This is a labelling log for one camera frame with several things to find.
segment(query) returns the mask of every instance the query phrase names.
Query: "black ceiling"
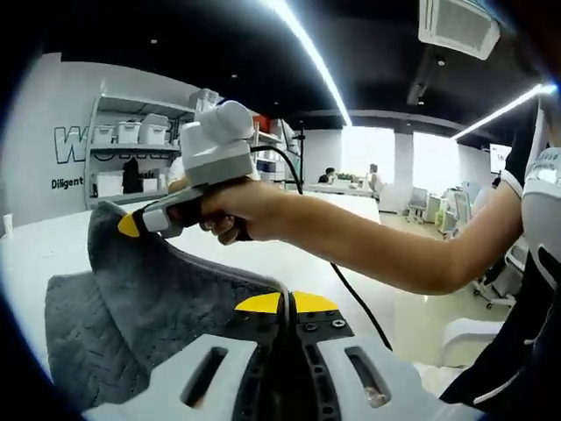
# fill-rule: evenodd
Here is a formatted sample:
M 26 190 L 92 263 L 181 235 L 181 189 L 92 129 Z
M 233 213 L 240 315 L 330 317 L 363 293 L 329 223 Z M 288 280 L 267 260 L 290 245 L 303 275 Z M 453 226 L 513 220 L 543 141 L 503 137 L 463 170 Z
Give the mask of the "black ceiling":
M 505 32 L 487 61 L 421 43 L 418 0 L 288 3 L 349 110 L 399 111 L 470 124 L 538 80 Z M 301 117 L 307 111 L 335 110 L 335 103 L 299 41 L 260 0 L 69 2 L 49 22 L 46 51 L 61 51 L 63 60 L 117 64 L 210 88 L 267 116 L 286 118 L 294 128 L 341 125 L 339 117 Z M 445 65 L 436 65 L 437 60 Z M 420 80 L 427 86 L 424 105 L 408 104 Z M 526 114 L 515 111 L 487 130 L 509 143 Z M 455 132 L 395 118 L 352 120 Z M 464 142 L 486 143 L 476 136 Z

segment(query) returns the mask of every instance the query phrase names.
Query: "white wall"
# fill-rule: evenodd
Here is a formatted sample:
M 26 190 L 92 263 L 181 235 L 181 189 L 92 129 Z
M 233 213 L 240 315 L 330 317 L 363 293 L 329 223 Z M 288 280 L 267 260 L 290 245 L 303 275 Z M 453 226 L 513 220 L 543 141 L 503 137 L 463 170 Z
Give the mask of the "white wall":
M 68 162 L 57 160 L 55 128 L 89 125 L 94 100 L 111 95 L 150 98 L 188 105 L 197 88 L 131 68 L 63 62 L 59 54 L 41 57 L 20 91 L 4 135 L 1 178 L 14 225 L 84 211 L 84 185 L 53 189 L 53 180 L 84 176 L 85 139 L 75 144 Z
M 341 169 L 341 131 L 308 130 L 304 140 L 304 182 L 317 182 L 327 167 Z
M 327 167 L 341 166 L 342 136 L 340 130 L 309 130 L 304 140 L 304 181 L 317 182 Z M 459 179 L 489 186 L 491 174 L 489 153 L 469 146 L 458 147 Z M 413 188 L 413 135 L 395 134 L 395 176 L 380 193 L 381 211 L 401 212 L 407 207 Z

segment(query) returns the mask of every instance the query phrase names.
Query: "air conditioner vent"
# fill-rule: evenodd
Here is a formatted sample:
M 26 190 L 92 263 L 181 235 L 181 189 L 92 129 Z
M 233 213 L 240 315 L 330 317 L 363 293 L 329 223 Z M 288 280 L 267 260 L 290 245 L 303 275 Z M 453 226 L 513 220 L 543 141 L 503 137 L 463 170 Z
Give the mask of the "air conditioner vent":
M 420 0 L 419 40 L 481 60 L 499 40 L 497 23 L 469 0 Z

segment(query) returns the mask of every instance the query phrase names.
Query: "gray cloth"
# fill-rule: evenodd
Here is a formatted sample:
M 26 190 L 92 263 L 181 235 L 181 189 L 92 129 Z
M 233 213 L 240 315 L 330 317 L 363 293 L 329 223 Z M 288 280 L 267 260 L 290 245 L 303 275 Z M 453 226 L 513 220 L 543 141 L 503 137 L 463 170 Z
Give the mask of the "gray cloth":
M 55 276 L 47 287 L 51 376 L 80 410 L 134 397 L 155 366 L 200 335 L 219 333 L 238 303 L 280 288 L 156 234 L 126 237 L 117 230 L 123 215 L 100 203 L 89 221 L 92 272 Z

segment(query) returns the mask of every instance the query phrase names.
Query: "ceiling light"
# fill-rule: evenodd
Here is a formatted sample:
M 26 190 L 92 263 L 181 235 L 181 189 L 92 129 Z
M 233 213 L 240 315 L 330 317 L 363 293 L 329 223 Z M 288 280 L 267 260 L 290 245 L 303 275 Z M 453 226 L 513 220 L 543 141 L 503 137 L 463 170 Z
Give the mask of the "ceiling light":
M 333 96 L 333 99 L 335 100 L 335 103 L 339 108 L 339 112 L 343 116 L 345 124 L 352 126 L 349 111 L 347 111 L 346 107 L 344 106 L 343 98 L 341 97 L 341 94 L 337 89 L 337 85 L 331 77 L 330 71 L 327 69 L 327 66 L 325 66 L 325 62 L 323 61 L 321 54 L 317 51 L 316 46 L 302 27 L 302 25 L 300 25 L 300 22 L 298 22 L 295 14 L 290 10 L 284 0 L 261 0 L 261 2 L 273 9 L 279 16 L 279 18 L 281 18 L 285 22 L 285 24 L 288 25 L 288 28 L 290 28 L 296 38 L 300 40 L 304 47 L 304 50 L 306 50 L 306 53 L 308 53 L 309 57 L 316 65 L 317 71 L 322 76 L 323 81 L 325 82 L 328 90 Z
M 497 117 L 502 116 L 503 114 L 513 110 L 514 108 L 516 108 L 518 105 L 522 105 L 523 103 L 529 101 L 530 99 L 532 99 L 534 96 L 537 95 L 549 95 L 552 94 L 553 92 L 555 92 L 557 90 L 557 86 L 554 84 L 550 84 L 550 85 L 542 85 L 541 83 L 538 83 L 534 88 L 530 89 L 528 92 L 526 92 L 525 94 L 520 95 L 519 97 L 517 97 L 512 103 L 508 103 L 507 105 L 505 105 L 504 107 L 500 108 L 499 110 L 495 111 L 493 114 L 490 114 L 489 116 L 482 118 L 480 121 L 478 121 L 477 123 L 470 125 L 467 129 L 461 131 L 458 134 L 455 134 L 454 136 L 452 136 L 450 139 L 452 140 L 458 140 L 459 138 L 461 138 L 462 136 L 465 136 L 467 133 L 473 132 L 474 130 L 479 129 L 482 125 L 486 125 L 487 123 L 489 123 L 492 120 L 495 120 Z

